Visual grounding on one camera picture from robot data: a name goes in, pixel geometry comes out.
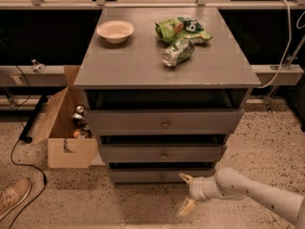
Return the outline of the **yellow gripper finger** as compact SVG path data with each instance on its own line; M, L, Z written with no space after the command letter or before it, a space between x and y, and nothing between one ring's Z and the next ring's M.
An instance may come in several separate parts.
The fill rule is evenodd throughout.
M193 177L187 174L179 173L178 174L187 184L191 184L193 182Z
M178 211L178 215L180 217L186 217L189 213L191 213L198 206L198 202L192 198L185 198L182 203L182 207Z

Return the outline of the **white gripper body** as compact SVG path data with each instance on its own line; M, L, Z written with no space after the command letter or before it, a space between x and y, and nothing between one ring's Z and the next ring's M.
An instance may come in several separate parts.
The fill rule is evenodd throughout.
M200 202L219 196L219 189L214 177L196 177L190 183L191 197Z

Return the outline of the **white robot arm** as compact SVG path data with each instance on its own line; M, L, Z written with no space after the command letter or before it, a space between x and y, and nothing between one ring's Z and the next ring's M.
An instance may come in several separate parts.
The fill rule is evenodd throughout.
M178 211L187 216L200 202L247 197L290 222L295 229L305 229L305 197L271 185L251 180L237 170L224 167L212 177L192 177L180 173L189 185L190 198L185 198Z

